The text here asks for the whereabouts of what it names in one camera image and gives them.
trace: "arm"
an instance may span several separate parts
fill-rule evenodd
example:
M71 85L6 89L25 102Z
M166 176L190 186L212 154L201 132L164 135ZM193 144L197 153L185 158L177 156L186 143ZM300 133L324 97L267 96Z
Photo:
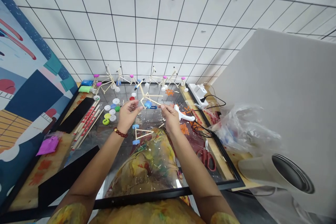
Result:
M128 101L120 109L120 119L117 126L120 132L126 134L138 113L143 109L143 107L138 107L138 104L138 100ZM86 217L84 219L86 222L89 220L96 195L114 162L123 139L115 132L109 136L103 147L74 182L53 215L66 205L81 203L86 208Z
M234 217L234 213L216 183L181 132L177 111L165 105L161 105L161 111L166 119L166 129L174 145L185 179L195 198L201 218L206 223L210 223L211 217L216 212L224 212Z

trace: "white tiled wall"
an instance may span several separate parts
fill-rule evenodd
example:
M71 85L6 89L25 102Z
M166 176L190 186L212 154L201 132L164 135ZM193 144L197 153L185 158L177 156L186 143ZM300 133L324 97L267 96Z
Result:
M76 81L173 67L213 81L255 29L336 42L336 8L294 0L14 0Z

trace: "hand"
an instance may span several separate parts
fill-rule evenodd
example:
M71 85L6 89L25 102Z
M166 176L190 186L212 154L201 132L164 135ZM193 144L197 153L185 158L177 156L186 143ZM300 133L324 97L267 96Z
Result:
M166 129L168 133L182 133L178 112L169 105L161 105L161 112L166 119Z
M136 116L140 113L143 107L139 107L139 100L126 102L119 111L119 123L117 129L126 134L128 129L134 123Z

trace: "scissors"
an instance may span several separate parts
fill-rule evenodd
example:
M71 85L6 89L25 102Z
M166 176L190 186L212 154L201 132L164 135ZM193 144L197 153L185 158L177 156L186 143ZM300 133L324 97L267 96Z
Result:
M208 140L205 140L204 143L204 148L200 149L196 152L196 155L200 158L204 166L210 170L210 171L215 171L216 170L216 162L214 160L214 157L211 155L211 153L208 150Z

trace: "beaded bracelet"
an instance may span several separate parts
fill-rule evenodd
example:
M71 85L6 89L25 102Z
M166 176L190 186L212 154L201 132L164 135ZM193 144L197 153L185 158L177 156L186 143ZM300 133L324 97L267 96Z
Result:
M113 130L114 130L118 135L122 136L123 138L128 137L128 133L126 133L126 134L121 133L121 132L117 129L117 127L115 127Z

